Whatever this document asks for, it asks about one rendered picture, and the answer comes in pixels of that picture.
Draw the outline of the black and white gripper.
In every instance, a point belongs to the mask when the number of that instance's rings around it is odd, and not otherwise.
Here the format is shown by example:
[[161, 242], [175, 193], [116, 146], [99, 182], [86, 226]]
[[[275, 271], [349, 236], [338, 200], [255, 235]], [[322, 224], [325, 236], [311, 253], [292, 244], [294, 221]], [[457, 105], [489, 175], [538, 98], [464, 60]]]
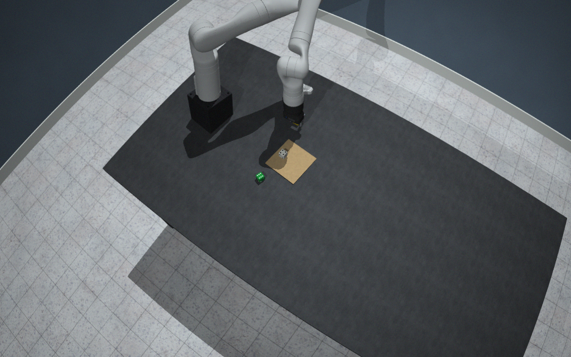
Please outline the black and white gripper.
[[295, 98], [288, 97], [283, 92], [284, 118], [295, 124], [299, 124], [299, 126], [301, 127], [304, 124], [304, 111], [303, 111], [304, 95], [311, 94], [312, 92], [313, 88], [311, 88], [306, 84], [303, 84], [303, 94], [301, 94], [298, 97]]

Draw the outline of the tan flat mat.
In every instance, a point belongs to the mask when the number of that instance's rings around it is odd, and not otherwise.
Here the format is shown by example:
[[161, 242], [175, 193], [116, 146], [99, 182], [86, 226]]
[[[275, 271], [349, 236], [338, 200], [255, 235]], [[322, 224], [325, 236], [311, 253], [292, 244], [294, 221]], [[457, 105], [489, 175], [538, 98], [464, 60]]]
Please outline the tan flat mat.
[[[279, 152], [282, 149], [287, 151], [287, 157], [284, 160], [279, 157]], [[316, 159], [309, 152], [288, 139], [265, 164], [294, 184]]]

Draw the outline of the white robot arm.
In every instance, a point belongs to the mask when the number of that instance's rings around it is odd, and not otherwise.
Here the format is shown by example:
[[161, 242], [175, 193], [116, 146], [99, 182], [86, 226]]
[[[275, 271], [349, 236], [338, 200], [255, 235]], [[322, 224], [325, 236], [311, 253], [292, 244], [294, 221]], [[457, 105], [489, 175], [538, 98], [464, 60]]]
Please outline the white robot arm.
[[[300, 58], [284, 55], [278, 59], [277, 71], [283, 82], [284, 94], [303, 94], [303, 79], [309, 72], [308, 52], [317, 11], [324, 0], [256, 0], [242, 7], [228, 22], [214, 27], [206, 19], [192, 23], [188, 36], [193, 58], [196, 95], [212, 102], [221, 95], [217, 47], [276, 19], [298, 11], [288, 49]], [[192, 41], [191, 41], [192, 39]]]

